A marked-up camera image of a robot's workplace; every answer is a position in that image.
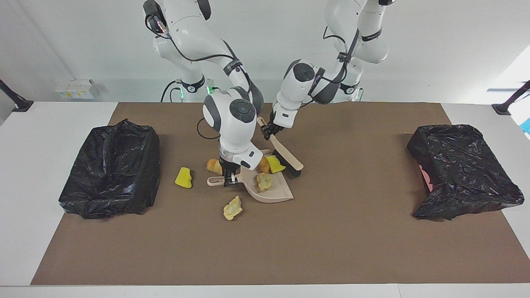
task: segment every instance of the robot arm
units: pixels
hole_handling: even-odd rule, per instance
[[[231,186],[238,183],[235,172],[240,166],[253,170],[261,160],[262,153],[251,138],[263,96],[230,46],[215,36],[206,23],[205,7],[209,11],[209,5],[205,3],[207,0],[166,0],[160,6],[147,0],[145,21],[157,34],[155,50],[184,70],[191,82],[201,78],[199,83],[204,83],[197,62],[205,60],[219,65],[234,84],[227,91],[207,95],[202,110],[206,122],[220,133],[219,161],[224,186]],[[189,86],[185,86],[189,92],[196,90]]]
[[[306,60],[291,63],[276,96],[270,121],[261,128],[266,139],[293,126],[304,100],[327,104],[339,89],[347,97],[355,92],[363,73],[361,61],[380,63],[388,54],[388,46],[381,36],[381,21],[385,8],[394,1],[332,0],[327,4],[325,19],[337,37],[334,45],[339,52],[335,65],[326,72]]]

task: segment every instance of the brown table mat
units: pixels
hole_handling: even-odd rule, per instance
[[[110,124],[129,118],[159,134],[155,205],[106,220],[65,214],[32,284],[530,282],[530,261],[502,212],[411,216],[426,194],[405,146],[418,126],[450,124],[441,105],[302,109],[278,138],[305,169],[300,178],[285,173],[295,199],[277,204],[255,201],[243,186],[206,185],[218,144],[197,135],[201,117],[201,104],[118,104]],[[272,148],[258,129],[253,141]],[[174,184],[181,166],[192,169],[191,189]],[[228,222],[223,207],[236,195],[244,211]]]

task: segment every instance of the black plastic bag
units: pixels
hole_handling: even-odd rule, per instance
[[[407,149],[432,183],[432,191],[413,214],[417,218],[451,220],[524,202],[482,134],[470,125],[418,127]]]
[[[155,130],[125,119],[92,129],[59,204],[83,218],[141,214],[154,204],[159,180],[160,143]]]

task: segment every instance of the black pole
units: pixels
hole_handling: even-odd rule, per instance
[[[0,90],[4,91],[4,93],[15,102],[16,107],[13,109],[13,112],[26,112],[33,104],[32,100],[26,100],[24,97],[18,95],[2,80],[0,80]]]
[[[508,107],[520,98],[521,95],[525,94],[528,89],[530,89],[530,81],[526,82],[521,88],[519,88],[519,90],[515,91],[505,103],[492,104],[491,106],[499,115],[511,115],[510,112],[508,112]]]

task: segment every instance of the yellow object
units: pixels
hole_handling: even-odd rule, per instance
[[[223,208],[223,214],[229,221],[233,220],[234,216],[241,213],[241,211],[243,211],[243,208],[241,208],[241,200],[239,199],[239,196],[236,196]]]
[[[270,164],[265,156],[261,158],[260,163],[258,164],[258,171],[267,174],[270,172]]]
[[[206,170],[216,173],[218,175],[223,174],[223,168],[217,159],[211,159],[206,163]]]
[[[191,174],[190,169],[181,167],[179,174],[175,179],[175,184],[184,188],[191,188]]]
[[[258,187],[261,191],[266,191],[272,187],[272,180],[267,173],[259,173],[256,176],[256,180],[258,181]]]
[[[276,155],[267,156],[267,160],[269,161],[270,172],[273,174],[286,169],[284,165],[280,164],[280,160],[276,157]]]

